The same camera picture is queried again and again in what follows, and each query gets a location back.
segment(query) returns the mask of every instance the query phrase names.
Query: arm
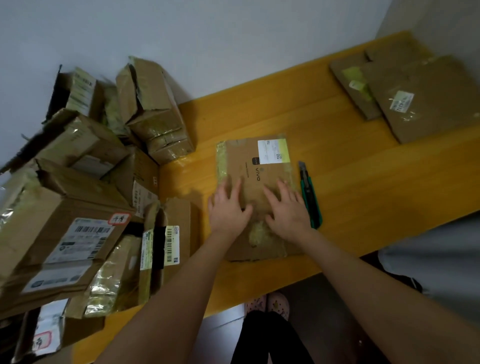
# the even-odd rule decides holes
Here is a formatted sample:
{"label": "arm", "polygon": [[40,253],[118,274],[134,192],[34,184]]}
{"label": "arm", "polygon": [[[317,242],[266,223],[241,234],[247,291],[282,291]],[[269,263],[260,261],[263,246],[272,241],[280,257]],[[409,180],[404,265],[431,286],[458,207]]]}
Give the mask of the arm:
{"label": "arm", "polygon": [[329,242],[310,227],[298,192],[265,188],[270,228],[300,246],[392,363],[480,363],[480,332],[459,316]]}
{"label": "arm", "polygon": [[185,363],[197,337],[215,274],[233,241],[247,226],[252,206],[242,212],[241,181],[229,199],[226,181],[208,199],[211,235],[135,317],[118,333],[96,364]]}

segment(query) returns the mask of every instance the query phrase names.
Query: tabletop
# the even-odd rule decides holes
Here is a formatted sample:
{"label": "tabletop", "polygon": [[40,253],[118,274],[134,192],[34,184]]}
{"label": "tabletop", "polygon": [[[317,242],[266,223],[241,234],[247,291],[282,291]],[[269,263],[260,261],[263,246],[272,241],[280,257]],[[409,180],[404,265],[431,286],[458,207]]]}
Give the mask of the tabletop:
{"label": "tabletop", "polygon": [[[196,151],[160,169],[160,199],[196,204],[204,241],[216,144],[284,133],[292,163],[304,161],[312,178],[324,218],[320,231],[357,256],[478,210],[480,124],[400,145],[383,119],[363,119],[329,71],[334,58],[378,41],[181,104]],[[319,272],[304,255],[224,261],[205,315]],[[139,309],[108,316],[103,331],[74,346],[73,364],[93,362]]]}

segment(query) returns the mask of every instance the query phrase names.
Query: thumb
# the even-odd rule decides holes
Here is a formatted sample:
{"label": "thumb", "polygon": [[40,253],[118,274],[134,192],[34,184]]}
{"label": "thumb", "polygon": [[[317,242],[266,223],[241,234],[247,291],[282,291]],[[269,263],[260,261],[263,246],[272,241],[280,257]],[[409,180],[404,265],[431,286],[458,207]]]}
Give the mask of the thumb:
{"label": "thumb", "polygon": [[245,221],[249,221],[250,218],[252,217],[252,213],[253,213],[253,206],[251,204],[248,204],[246,207],[245,207],[245,210],[243,211],[243,216],[245,218]]}
{"label": "thumb", "polygon": [[275,227],[275,220],[270,215],[265,215],[265,222],[267,223],[268,227],[274,230]]}

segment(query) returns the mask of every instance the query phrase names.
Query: right arm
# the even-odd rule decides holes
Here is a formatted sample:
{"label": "right arm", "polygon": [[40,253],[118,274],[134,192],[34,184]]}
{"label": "right arm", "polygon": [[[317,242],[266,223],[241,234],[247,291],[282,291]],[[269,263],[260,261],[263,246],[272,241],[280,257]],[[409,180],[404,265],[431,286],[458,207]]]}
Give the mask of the right arm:
{"label": "right arm", "polygon": [[365,332],[392,363],[480,363],[480,331],[421,293],[343,251],[310,227],[298,192],[265,187],[270,228],[321,268]]}

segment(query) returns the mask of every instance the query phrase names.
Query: hand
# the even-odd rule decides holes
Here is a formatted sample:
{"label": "hand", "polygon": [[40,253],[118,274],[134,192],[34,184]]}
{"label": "hand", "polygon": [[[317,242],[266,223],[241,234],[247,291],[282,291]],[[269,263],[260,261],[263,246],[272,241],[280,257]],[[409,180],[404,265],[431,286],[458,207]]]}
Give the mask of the hand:
{"label": "hand", "polygon": [[215,193],[208,197],[208,215],[213,233],[221,233],[232,243],[245,229],[252,217],[253,206],[247,205],[242,211],[239,203],[241,179],[232,188],[230,199],[227,196],[227,179],[217,187]]}
{"label": "hand", "polygon": [[280,190],[281,201],[264,186],[264,193],[273,210],[273,219],[270,215],[265,216],[265,221],[272,231],[283,239],[299,243],[300,235],[312,230],[310,216],[302,196],[288,187],[280,180],[277,181]]}

